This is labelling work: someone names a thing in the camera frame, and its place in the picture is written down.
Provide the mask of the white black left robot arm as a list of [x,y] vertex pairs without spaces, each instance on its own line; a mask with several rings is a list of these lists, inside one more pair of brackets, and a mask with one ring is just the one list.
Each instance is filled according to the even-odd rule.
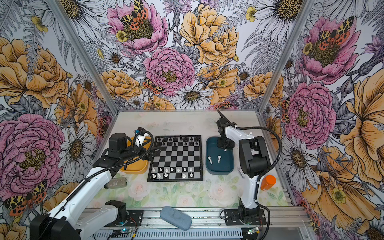
[[60,204],[31,221],[32,240],[85,240],[108,224],[126,223],[129,214],[126,204],[120,201],[108,201],[81,223],[78,220],[96,194],[121,168],[139,160],[153,159],[156,151],[153,134],[141,127],[134,133],[132,139],[125,133],[111,135],[109,147],[84,180]]

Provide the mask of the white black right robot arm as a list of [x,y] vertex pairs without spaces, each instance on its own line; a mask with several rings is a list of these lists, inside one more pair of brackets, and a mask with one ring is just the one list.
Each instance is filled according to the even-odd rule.
[[239,127],[231,122],[221,111],[217,120],[218,148],[233,149],[239,147],[239,162],[241,171],[246,175],[246,189],[240,197],[236,214],[230,214],[232,225],[239,222],[243,225],[265,225],[267,223],[264,210],[258,201],[262,175],[271,166],[268,148],[264,137],[255,136],[251,130],[264,130],[263,127]]

